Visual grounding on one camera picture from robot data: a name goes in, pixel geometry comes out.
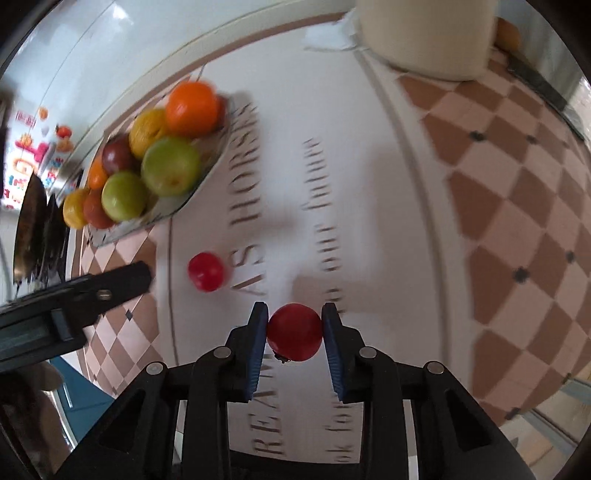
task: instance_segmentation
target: green plum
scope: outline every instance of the green plum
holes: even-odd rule
[[[150,193],[142,179],[131,171],[111,175],[103,188],[101,204],[115,222],[139,217],[148,203]]]
[[[142,180],[159,197],[189,192],[199,181],[200,173],[199,152],[184,138],[158,140],[142,161]]]

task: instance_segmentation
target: orange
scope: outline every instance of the orange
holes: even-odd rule
[[[88,223],[84,216],[84,202],[90,189],[77,189],[64,200],[64,222],[74,230],[81,230]]]
[[[88,171],[88,180],[86,181],[86,184],[92,190],[101,190],[102,187],[105,186],[108,178],[109,176],[103,168],[103,162],[99,155],[92,161],[92,165]]]
[[[198,138],[215,130],[219,101],[209,84],[183,82],[171,92],[165,111],[166,123],[172,134]]]

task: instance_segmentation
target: brown tile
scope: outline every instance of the brown tile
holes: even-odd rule
[[[515,285],[512,270],[483,247],[470,256],[474,318],[487,325]]]
[[[564,145],[562,140],[558,139],[547,126],[539,123],[535,137],[544,150],[552,155],[557,161],[562,162],[564,157]]]
[[[99,374],[96,376],[96,381],[99,384],[100,388],[103,390],[103,392],[111,395],[111,392],[113,391],[113,386],[111,385],[111,382],[109,382],[109,379],[102,370],[100,370]]]
[[[456,93],[479,103],[491,112],[495,112],[503,100],[503,96],[500,93],[475,80],[462,82],[456,87]]]
[[[113,328],[115,334],[118,334],[125,322],[128,321],[127,317],[125,316],[125,308],[121,305],[109,310],[107,313],[105,313],[105,317]]]
[[[100,268],[99,263],[96,261],[96,258],[92,259],[90,263],[90,267],[88,268],[88,273],[90,275],[98,275],[99,273],[103,273],[102,269]]]
[[[554,304],[540,325],[527,350],[547,364],[551,364],[573,323],[569,315]]]
[[[591,284],[587,284],[587,291],[583,299],[583,304],[575,319],[584,332],[588,335],[591,331]]]
[[[458,164],[462,155],[472,145],[467,132],[432,114],[423,118],[423,124],[437,155],[450,165]]]
[[[148,349],[145,351],[145,353],[142,355],[142,358],[140,358],[138,360],[138,368],[140,370],[143,370],[150,363],[161,362],[161,361],[162,361],[162,357],[160,356],[160,354],[156,351],[156,349],[152,345],[150,345],[148,347]]]
[[[503,337],[486,330],[474,344],[472,394],[486,397],[511,369],[520,352]]]
[[[486,130],[487,139],[519,162],[525,160],[529,143],[525,135],[509,122],[495,117]]]
[[[583,214],[583,195],[581,185],[566,170],[563,170],[560,185],[558,186],[558,196],[564,200],[578,218],[581,218]]]
[[[523,402],[521,411],[525,412],[537,407],[547,398],[554,395],[562,386],[563,376],[556,370],[550,368],[540,381],[538,386],[534,389],[531,395]]]
[[[135,306],[134,322],[145,335],[150,343],[158,336],[158,315],[156,311],[156,300],[150,293],[142,295]]]
[[[492,406],[490,403],[485,401],[480,402],[480,407],[486,412],[486,414],[491,418],[493,422],[495,422],[496,426],[500,427],[503,425],[506,420],[505,416],[507,415],[506,411],[501,410],[500,408]]]
[[[545,227],[554,197],[554,193],[544,182],[526,168],[522,168],[509,199],[538,225]]]
[[[530,279],[554,298],[567,266],[564,250],[550,235],[544,234],[528,268]]]
[[[494,60],[489,60],[488,69],[495,72],[498,76],[503,77],[505,80],[509,80],[510,82],[513,82],[513,80],[515,80],[515,77],[513,77],[513,75],[507,71],[507,67],[502,63],[499,63]]]
[[[125,377],[134,366],[134,361],[129,357],[127,351],[117,338],[109,350],[109,356],[122,377]]]
[[[591,340],[587,339],[577,362],[572,368],[572,374],[578,374],[589,362],[591,362]]]
[[[574,257],[587,276],[591,274],[591,233],[581,225],[574,248]]]
[[[448,183],[462,233],[479,240],[499,209],[501,198],[458,171],[448,178]]]
[[[123,267],[124,265],[127,265],[125,263],[125,260],[123,260],[121,258],[121,255],[119,255],[119,252],[117,250],[113,250],[113,253],[111,254],[111,258],[109,259],[109,261],[105,265],[105,271],[108,272],[110,270],[114,270],[116,268]]]
[[[534,117],[538,118],[540,116],[543,104],[536,102],[530,95],[520,88],[514,86],[511,89],[508,98],[522,107],[522,109],[531,113]]]
[[[447,93],[432,83],[427,83],[421,79],[405,75],[398,79],[400,85],[408,94],[410,101],[423,110],[430,110]]]
[[[89,345],[92,353],[95,354],[96,359],[99,361],[99,365],[102,365],[107,356],[107,350],[105,350],[103,342],[100,341],[100,338],[96,333],[93,335]]]
[[[583,155],[582,155],[582,152],[581,152],[580,146],[579,146],[579,144],[581,144],[581,142],[579,141],[579,139],[575,136],[575,134],[570,129],[568,132],[566,132],[566,140],[569,145],[569,148],[574,152],[575,155],[577,155],[579,160],[584,161]]]
[[[156,244],[150,238],[144,240],[144,243],[134,256],[133,262],[140,261],[149,266],[152,276],[156,275]]]

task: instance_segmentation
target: white cloth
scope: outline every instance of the white cloth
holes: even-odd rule
[[[338,22],[308,27],[304,47],[323,51],[351,50],[358,44],[357,24],[357,14],[353,9]]]

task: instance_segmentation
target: tangerine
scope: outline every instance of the tangerine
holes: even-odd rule
[[[90,165],[90,170],[88,171],[88,181],[86,183],[92,190],[102,190],[108,178],[109,176],[103,168],[102,159],[100,156],[97,156],[92,161],[92,165]]]
[[[183,82],[171,92],[166,105],[166,123],[171,133],[198,138],[210,134],[219,120],[219,101],[211,85]]]

